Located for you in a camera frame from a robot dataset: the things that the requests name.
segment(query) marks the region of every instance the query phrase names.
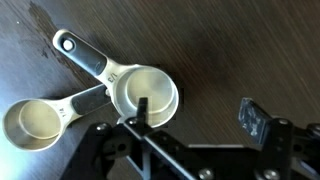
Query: measuring cup bowl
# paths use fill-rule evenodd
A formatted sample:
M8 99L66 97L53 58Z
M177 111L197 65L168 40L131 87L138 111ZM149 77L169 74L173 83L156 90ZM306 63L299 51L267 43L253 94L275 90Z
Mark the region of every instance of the measuring cup bowl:
M65 29L55 34L53 45L107 86L111 101L121 116L135 116L141 97L148 98L148 124L152 127L166 123L176 112L177 87L160 69L118 64Z
M26 99L13 104L3 118L7 139L23 150L53 146L74 120L111 102L99 85L61 100Z

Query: measuring cup handle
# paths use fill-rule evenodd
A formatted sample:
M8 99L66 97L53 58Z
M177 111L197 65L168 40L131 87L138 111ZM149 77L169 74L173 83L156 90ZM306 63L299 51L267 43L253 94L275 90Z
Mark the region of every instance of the measuring cup handle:
M71 99L71 105L79 115L86 115L111 102L109 96L105 94L107 88L101 84L75 95Z
M54 47L93 76L100 75L107 65L107 57L80 37L66 29L53 37Z

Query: measuring cup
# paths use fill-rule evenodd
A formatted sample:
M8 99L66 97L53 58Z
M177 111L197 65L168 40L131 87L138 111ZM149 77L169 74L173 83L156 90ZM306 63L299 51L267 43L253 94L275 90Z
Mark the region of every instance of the measuring cup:
M74 120L111 102L105 85L61 100L26 99L5 113L3 131L7 139L23 150L44 150L54 145Z
M151 127L166 123L176 112L178 90L163 71L138 64L118 64L65 29L55 34L53 45L107 86L111 101L122 117L135 116L141 97L148 98L147 119Z

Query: dark wood surface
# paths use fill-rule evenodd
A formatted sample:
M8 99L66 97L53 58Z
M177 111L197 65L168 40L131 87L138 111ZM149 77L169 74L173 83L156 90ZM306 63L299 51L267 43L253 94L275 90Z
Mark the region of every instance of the dark wood surface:
M67 28L119 63L160 67L181 95L163 127L185 144L251 143L237 122L242 97L297 126L320 122L317 0L0 0L0 115L25 98L66 97L99 84L57 52ZM0 179L57 179L89 124L115 124L106 106L52 148L23 152L0 135ZM121 160L110 179L140 179Z

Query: wood grain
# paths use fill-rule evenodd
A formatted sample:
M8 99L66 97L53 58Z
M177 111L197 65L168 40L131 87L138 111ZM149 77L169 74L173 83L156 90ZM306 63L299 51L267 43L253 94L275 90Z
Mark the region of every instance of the wood grain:
M320 122L320 2L231 0L0 0L0 114L24 98L66 97L98 82L57 52L67 28L123 64L159 67L181 96L166 131L185 144L251 143L237 122L242 97L305 127ZM0 136L0 179L57 179L89 124L72 124L43 152ZM125 160L110 179L140 179Z

